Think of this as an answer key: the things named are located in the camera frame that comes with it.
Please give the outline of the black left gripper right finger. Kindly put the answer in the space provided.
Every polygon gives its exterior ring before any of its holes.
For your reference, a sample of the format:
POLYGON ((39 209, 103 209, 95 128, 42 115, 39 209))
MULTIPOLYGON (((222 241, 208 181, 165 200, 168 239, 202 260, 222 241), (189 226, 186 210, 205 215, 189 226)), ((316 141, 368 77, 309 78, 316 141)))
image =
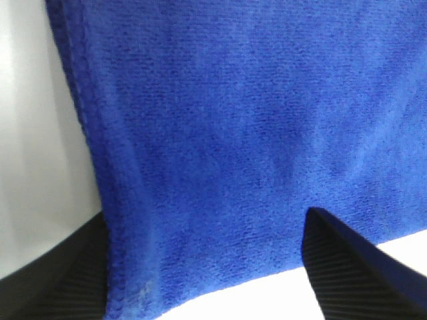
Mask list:
POLYGON ((325 319, 425 319, 426 277, 310 207, 302 261, 325 319))

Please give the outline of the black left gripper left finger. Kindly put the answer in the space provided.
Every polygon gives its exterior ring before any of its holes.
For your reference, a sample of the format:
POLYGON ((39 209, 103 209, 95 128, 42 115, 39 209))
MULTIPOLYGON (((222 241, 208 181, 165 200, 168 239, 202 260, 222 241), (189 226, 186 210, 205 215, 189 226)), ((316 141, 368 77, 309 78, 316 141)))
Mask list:
POLYGON ((51 250, 1 279, 2 319, 102 319, 108 232, 98 213, 51 250))

